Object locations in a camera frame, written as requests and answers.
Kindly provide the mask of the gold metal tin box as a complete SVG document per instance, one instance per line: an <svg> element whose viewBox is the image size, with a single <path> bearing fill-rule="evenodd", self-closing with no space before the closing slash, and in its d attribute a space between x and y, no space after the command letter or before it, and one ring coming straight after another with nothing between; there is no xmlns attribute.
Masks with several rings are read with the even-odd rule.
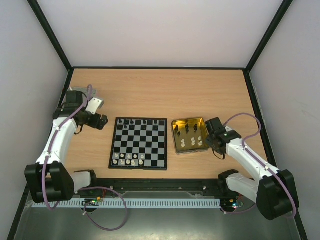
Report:
<svg viewBox="0 0 320 240"><path fill-rule="evenodd" d="M186 133L185 125L189 124L189 132ZM194 125L197 124L197 131L194 131ZM181 133L177 136L178 132L175 132L175 127L178 125L178 132ZM197 152L205 152L209 149L209 146L205 143L205 139L208 136L208 131L205 125L205 121L202 117L176 119L171 122L173 144L175 152L178 155L190 154ZM195 138L195 145L192 145L191 138ZM185 140L185 147L181 147L181 140Z"/></svg>

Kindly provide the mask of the silver metal tin lid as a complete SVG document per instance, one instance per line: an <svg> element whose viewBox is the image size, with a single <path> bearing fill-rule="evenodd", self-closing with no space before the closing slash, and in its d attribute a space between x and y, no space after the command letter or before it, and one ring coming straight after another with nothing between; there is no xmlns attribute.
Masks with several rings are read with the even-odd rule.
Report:
<svg viewBox="0 0 320 240"><path fill-rule="evenodd" d="M83 92L86 95L88 94L88 90L87 87L79 87L79 86L71 86L68 88L69 91L79 91L79 92ZM93 88L91 91L91 96L95 97L98 93L98 90L96 88Z"/></svg>

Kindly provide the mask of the black silver chess board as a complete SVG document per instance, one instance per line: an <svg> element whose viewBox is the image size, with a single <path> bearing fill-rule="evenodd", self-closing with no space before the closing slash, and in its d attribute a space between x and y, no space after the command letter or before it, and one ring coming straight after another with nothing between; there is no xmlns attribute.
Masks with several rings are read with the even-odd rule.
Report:
<svg viewBox="0 0 320 240"><path fill-rule="evenodd" d="M130 120L134 121L134 125L130 125ZM147 120L146 130L141 130L143 120ZM158 120L158 125L154 125L154 120ZM166 118L116 117L108 168L166 171L167 142ZM120 165L120 159L124 159L125 165ZM118 165L114 165L113 160L117 160ZM126 160L135 160L136 165L127 165ZM143 166L139 165L139 160L144 161Z"/></svg>

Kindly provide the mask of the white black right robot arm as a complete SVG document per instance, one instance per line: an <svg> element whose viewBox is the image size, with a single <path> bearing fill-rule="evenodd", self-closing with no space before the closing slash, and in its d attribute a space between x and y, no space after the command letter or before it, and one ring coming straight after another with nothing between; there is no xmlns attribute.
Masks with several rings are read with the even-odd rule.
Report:
<svg viewBox="0 0 320 240"><path fill-rule="evenodd" d="M230 156L250 174L247 178L235 169L219 175L218 191L229 196L237 192L255 203L267 219L294 218L300 206L295 179L289 170L273 166L246 143L246 138L223 124L218 117L205 122L205 143L214 155Z"/></svg>

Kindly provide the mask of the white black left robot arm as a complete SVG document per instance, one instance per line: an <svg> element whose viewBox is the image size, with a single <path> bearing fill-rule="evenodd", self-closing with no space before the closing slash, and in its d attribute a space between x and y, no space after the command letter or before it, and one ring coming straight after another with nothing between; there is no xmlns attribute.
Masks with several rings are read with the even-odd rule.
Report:
<svg viewBox="0 0 320 240"><path fill-rule="evenodd" d="M49 205L68 201L94 182L93 170L70 174L64 164L72 138L81 133L84 126L102 130L108 123L107 116L97 112L103 104L91 85L66 92L64 102L53 113L51 132L43 152L35 164L27 165L24 170L35 203Z"/></svg>

